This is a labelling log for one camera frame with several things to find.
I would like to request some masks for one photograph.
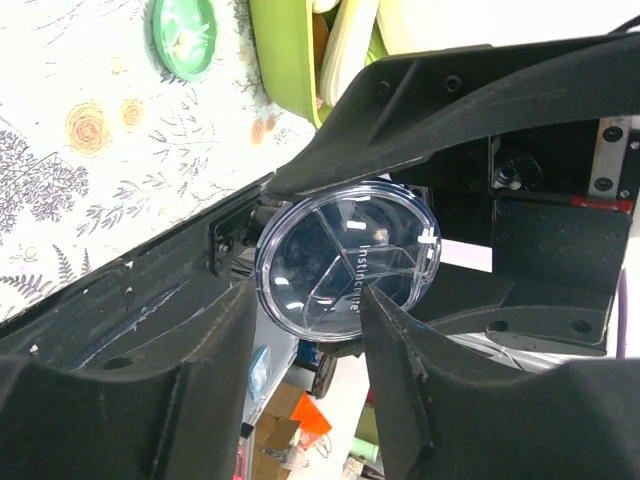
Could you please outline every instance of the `floral wallpaper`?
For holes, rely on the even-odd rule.
[[[210,74],[159,61],[153,0],[0,2],[0,322],[293,158],[247,0],[212,0]]]

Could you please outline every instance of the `screw hole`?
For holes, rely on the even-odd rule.
[[[460,88],[462,88],[462,80],[455,75],[450,75],[444,79],[444,88],[446,88],[449,93],[459,92]]]
[[[133,360],[127,357],[112,358],[107,360],[100,367],[101,370],[117,370],[119,368],[125,368],[133,365]]]
[[[507,179],[511,179],[518,174],[518,171],[511,165],[506,165],[500,169],[500,174],[504,175]]]
[[[581,335],[589,333],[593,330],[593,327],[589,322],[585,322],[584,320],[576,320],[571,324],[571,330]]]
[[[508,329],[509,329],[509,324],[504,320],[491,322],[489,325],[487,325],[488,332],[506,332]]]
[[[388,97],[389,93],[391,93],[391,85],[388,82],[380,82],[378,84],[378,97]]]
[[[594,186],[596,187],[597,190],[600,190],[601,192],[606,192],[607,190],[611,190],[611,187],[613,187],[613,182],[611,181],[610,178],[601,177],[595,181]]]
[[[620,127],[609,127],[602,133],[602,138],[606,142],[617,142],[624,136],[624,132]]]

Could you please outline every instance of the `metal bracket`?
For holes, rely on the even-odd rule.
[[[255,187],[235,199],[220,221],[209,225],[211,258],[208,268],[214,275],[219,276],[221,271],[231,265],[231,261],[245,249],[247,226],[258,204],[260,191],[260,187]]]
[[[589,197],[615,201],[631,129],[631,117],[600,119],[589,180]]]

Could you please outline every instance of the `screw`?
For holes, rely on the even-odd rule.
[[[449,75],[444,79],[444,88],[446,88],[449,93],[457,93],[462,88],[462,80],[455,75]]]
[[[493,188],[508,188],[510,190],[518,190],[522,187],[522,180],[518,171],[510,165],[505,165],[496,171],[497,176],[494,177]]]
[[[602,138],[606,142],[612,143],[617,142],[622,138],[623,132],[620,127],[609,127],[604,132],[602,132]]]
[[[378,96],[380,98],[384,98],[389,95],[391,92],[391,85],[388,82],[380,82],[378,85]]]
[[[613,182],[610,178],[600,177],[595,182],[593,182],[593,186],[601,192],[606,192],[607,190],[611,190],[611,187],[613,187]]]
[[[226,255],[231,251],[232,247],[233,247],[233,239],[229,237],[220,244],[220,246],[218,247],[218,251],[223,255]]]

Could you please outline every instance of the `clear cap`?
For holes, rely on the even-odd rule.
[[[313,342],[361,335],[364,287],[408,310],[431,285],[440,229],[429,208],[383,180],[283,207],[256,248],[258,299],[284,330]]]

